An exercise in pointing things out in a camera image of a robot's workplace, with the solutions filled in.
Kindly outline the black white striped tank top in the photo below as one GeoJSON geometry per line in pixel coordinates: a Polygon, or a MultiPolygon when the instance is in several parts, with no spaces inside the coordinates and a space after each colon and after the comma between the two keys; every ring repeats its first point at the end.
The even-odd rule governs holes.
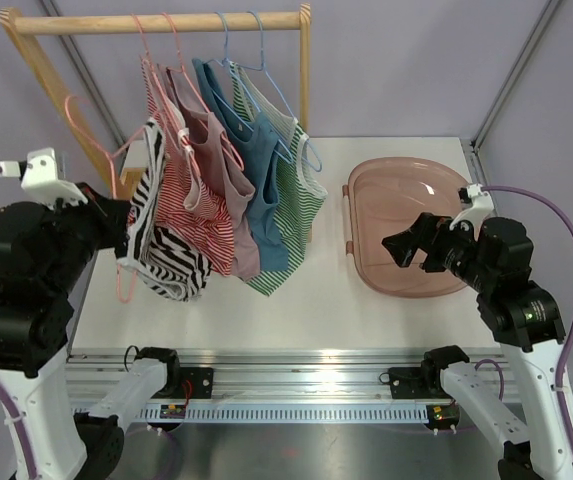
{"type": "Polygon", "coordinates": [[[158,295],[187,302],[201,296],[212,272],[211,262],[156,218],[164,179],[165,135],[152,118],[144,124],[146,170],[130,201],[125,251],[117,265],[136,274],[158,295]]]}

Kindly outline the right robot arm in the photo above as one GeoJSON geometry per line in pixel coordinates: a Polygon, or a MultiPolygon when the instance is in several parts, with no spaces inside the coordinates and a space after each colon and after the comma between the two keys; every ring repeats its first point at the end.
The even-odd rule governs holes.
{"type": "Polygon", "coordinates": [[[525,415],[519,421],[478,380],[457,346],[429,351],[420,384],[447,393],[495,448],[503,479],[573,479],[573,393],[559,362],[568,342],[558,305],[530,278],[533,243],[518,221],[493,217],[475,231],[469,222],[421,214],[382,241],[401,268],[416,252],[427,273],[449,272],[477,294],[480,317],[510,366],[525,415]]]}

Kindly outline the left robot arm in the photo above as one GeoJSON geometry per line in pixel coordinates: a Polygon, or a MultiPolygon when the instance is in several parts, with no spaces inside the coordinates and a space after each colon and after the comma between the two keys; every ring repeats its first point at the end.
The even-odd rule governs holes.
{"type": "Polygon", "coordinates": [[[96,252],[126,246],[130,204],[81,184],[75,205],[0,208],[0,401],[20,479],[105,479],[125,434],[155,395],[174,396],[175,351],[141,349],[100,402],[76,413],[65,378],[69,295],[96,252]]]}

